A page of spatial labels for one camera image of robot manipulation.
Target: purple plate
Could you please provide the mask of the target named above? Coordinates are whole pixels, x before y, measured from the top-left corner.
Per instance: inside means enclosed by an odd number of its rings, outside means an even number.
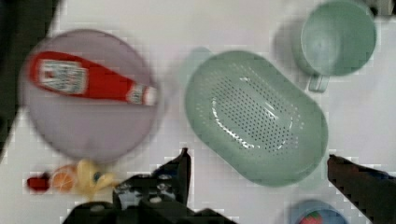
[[[26,59],[20,74],[20,99],[43,138],[75,159],[109,162],[134,149],[150,133],[159,106],[62,96],[27,79],[32,55],[60,51],[99,63],[123,76],[157,87],[143,58],[113,35],[76,30],[44,40]]]

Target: red ketchup bottle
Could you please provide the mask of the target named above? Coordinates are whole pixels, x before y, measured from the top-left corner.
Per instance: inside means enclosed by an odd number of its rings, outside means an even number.
[[[101,64],[67,53],[44,51],[30,63],[29,79],[63,95],[155,105],[157,90],[123,77]]]

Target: blue bowl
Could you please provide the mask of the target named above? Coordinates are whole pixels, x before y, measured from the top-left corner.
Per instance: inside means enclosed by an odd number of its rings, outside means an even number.
[[[289,224],[299,224],[307,215],[318,212],[323,224],[348,224],[347,220],[331,205],[321,201],[305,201],[290,209]]]

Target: round plate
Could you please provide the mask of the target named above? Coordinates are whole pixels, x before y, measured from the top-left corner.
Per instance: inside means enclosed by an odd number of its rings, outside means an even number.
[[[108,162],[136,147],[151,131],[158,106],[62,96],[27,79],[32,55],[60,51],[99,63],[135,81],[156,87],[145,61],[113,35],[76,30],[44,40],[27,58],[20,76],[21,102],[48,143],[76,159]]]
[[[306,177],[327,146],[318,105],[252,53],[225,52],[201,64],[185,106],[203,142],[258,184],[284,186]]]

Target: red toy strawberry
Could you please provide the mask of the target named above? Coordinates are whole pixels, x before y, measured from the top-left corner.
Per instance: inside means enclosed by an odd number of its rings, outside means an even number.
[[[36,192],[45,192],[50,188],[50,175],[44,173],[41,176],[33,176],[27,179],[29,189]]]
[[[318,212],[310,213],[308,216],[304,217],[300,224],[322,224],[323,219]]]

